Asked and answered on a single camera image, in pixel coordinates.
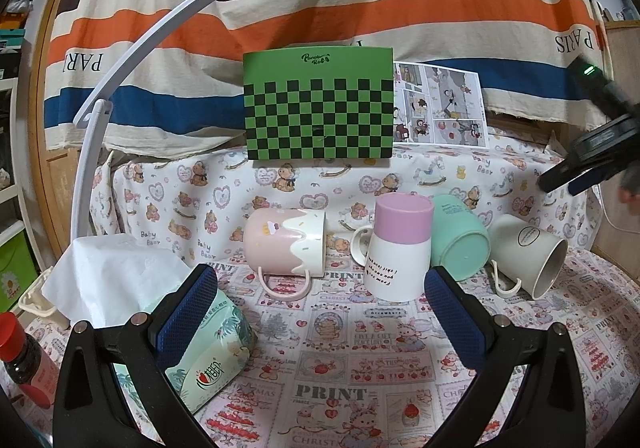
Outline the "person's right hand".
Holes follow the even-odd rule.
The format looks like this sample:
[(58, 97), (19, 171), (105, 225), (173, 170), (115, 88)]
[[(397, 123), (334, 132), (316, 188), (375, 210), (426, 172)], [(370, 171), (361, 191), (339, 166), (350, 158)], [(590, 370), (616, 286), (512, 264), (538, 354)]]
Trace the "person's right hand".
[(624, 205), (635, 205), (639, 202), (639, 177), (638, 163), (631, 164), (624, 172), (618, 190), (618, 199)]

